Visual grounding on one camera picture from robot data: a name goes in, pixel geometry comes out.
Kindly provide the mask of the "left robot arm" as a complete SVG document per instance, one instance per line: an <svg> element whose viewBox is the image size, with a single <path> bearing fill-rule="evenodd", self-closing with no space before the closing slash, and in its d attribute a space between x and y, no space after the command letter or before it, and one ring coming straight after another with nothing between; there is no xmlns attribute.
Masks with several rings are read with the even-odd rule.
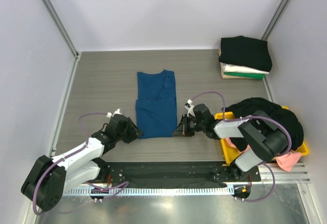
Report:
<svg viewBox="0 0 327 224"><path fill-rule="evenodd" d="M115 111L99 131L86 136L79 146L53 158L39 157L21 187L21 193L32 202L33 212L41 215L53 209L67 191L83 183L107 180L109 166L101 156L115 148L119 141L130 143L143 132L133 121Z"/></svg>

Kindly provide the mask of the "blue t shirt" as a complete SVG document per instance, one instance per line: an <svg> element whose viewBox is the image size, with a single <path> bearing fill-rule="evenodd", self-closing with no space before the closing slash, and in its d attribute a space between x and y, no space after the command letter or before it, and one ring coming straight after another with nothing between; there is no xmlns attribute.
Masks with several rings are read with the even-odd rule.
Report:
<svg viewBox="0 0 327 224"><path fill-rule="evenodd" d="M142 139L171 137L177 127L176 80L173 71L137 72L136 122Z"/></svg>

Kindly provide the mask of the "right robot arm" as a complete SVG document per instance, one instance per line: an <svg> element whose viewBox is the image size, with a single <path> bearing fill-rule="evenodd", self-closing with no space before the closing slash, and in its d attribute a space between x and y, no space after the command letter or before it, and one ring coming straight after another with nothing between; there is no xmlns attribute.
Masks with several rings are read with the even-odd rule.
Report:
<svg viewBox="0 0 327 224"><path fill-rule="evenodd" d="M250 146L230 164L230 175L236 181L246 178L255 166L271 162L291 149L287 130L261 110L243 118L227 119L225 114L215 118L204 104L185 107L188 112L182 115L172 136L192 137L201 131L210 139L241 138Z"/></svg>

